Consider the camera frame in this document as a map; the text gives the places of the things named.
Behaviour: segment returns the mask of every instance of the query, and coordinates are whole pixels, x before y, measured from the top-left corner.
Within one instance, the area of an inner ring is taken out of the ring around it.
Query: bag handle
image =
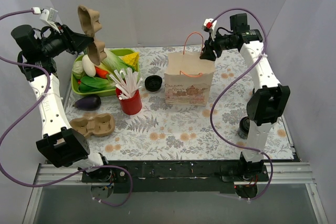
[[[187,74],[187,73],[185,73],[185,72],[183,72],[183,71],[181,71],[181,70],[180,70],[180,74],[184,74],[185,76],[193,77],[193,78],[201,77],[201,76],[203,75],[202,73],[199,73],[199,74],[197,74],[197,75],[195,75],[195,76],[192,76],[192,75]]]
[[[192,32],[191,34],[189,34],[189,36],[188,36],[187,39],[185,40],[184,47],[183,47],[183,54],[184,54],[184,51],[185,51],[185,45],[187,44],[187,41],[188,41],[189,37],[192,36],[193,34],[198,34],[198,35],[200,35],[201,38],[202,38],[201,53],[200,53],[200,54],[202,54],[202,47],[203,47],[203,44],[204,44],[204,38],[203,38],[202,34],[200,34],[200,33],[197,32],[197,31],[194,31],[194,32]]]

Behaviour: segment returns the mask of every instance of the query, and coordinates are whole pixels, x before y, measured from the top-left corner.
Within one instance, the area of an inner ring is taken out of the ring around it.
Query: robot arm
[[[230,17],[232,33],[222,35],[216,31],[216,22],[209,28],[212,19],[206,19],[203,30],[209,33],[209,39],[202,49],[201,59],[215,61],[223,50],[237,48],[248,67],[253,65],[264,47],[263,38],[259,30],[250,30],[246,14]],[[289,98],[288,86],[282,86],[275,77],[266,57],[251,70],[254,83],[254,94],[246,106],[247,117],[240,122],[239,134],[246,138],[246,146],[263,150],[268,133],[283,113]],[[245,177],[261,172],[263,155],[255,151],[243,150],[240,157],[242,175]]]
[[[74,33],[68,26],[55,22],[57,11],[52,8],[41,11],[34,7],[33,10],[34,14],[41,13],[40,19],[48,25],[42,28],[40,37],[35,34],[37,29],[30,25],[16,27],[11,35],[22,49],[18,62],[23,62],[24,57],[25,63],[42,66],[50,75],[50,87],[44,94],[47,77],[43,72],[35,68],[20,68],[36,99],[41,95],[45,96],[39,104],[43,139],[36,142],[37,148],[56,167],[75,166],[83,169],[107,165],[106,158],[100,153],[91,152],[85,137],[71,128],[62,106],[57,69],[53,60],[53,57],[65,50],[73,55],[82,52],[93,42],[93,38]],[[50,28],[50,35],[45,37],[44,32]],[[86,172],[100,181],[110,179],[112,173],[110,169],[103,168],[91,168]]]

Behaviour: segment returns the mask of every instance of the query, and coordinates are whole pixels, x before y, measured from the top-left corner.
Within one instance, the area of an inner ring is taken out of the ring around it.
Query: purple eggplant
[[[96,94],[83,97],[74,103],[74,107],[79,110],[92,111],[97,110],[101,105],[100,97]]]

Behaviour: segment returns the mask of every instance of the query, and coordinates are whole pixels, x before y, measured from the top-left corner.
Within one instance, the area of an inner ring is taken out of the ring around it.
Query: printed paper bag
[[[201,60],[199,56],[199,52],[185,52],[185,45],[183,52],[168,54],[168,67],[164,73],[166,104],[206,105],[215,62]]]

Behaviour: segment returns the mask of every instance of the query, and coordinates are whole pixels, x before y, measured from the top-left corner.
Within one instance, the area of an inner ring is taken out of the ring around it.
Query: patterned table mat
[[[140,73],[143,79],[157,74],[164,77],[167,53],[180,52],[183,47],[133,48],[140,52]],[[187,51],[199,51],[200,46],[187,46]],[[102,98],[98,113],[111,113],[116,120],[115,131],[106,137],[91,136],[91,150],[108,160],[163,159],[238,159],[241,149],[222,141],[212,130],[209,116],[213,102],[223,89],[246,70],[237,50],[224,51],[216,60],[209,101],[206,106],[167,105],[162,88],[155,93],[140,90],[142,110],[136,115],[121,111],[116,96]],[[222,97],[214,111],[218,131],[229,141],[246,145],[238,134],[239,121],[246,116],[246,103],[253,89],[250,75],[238,81]],[[80,118],[85,112],[72,105],[81,97],[71,92],[66,115],[68,120]],[[273,159],[292,159],[292,151],[282,119],[271,129],[265,148]]]

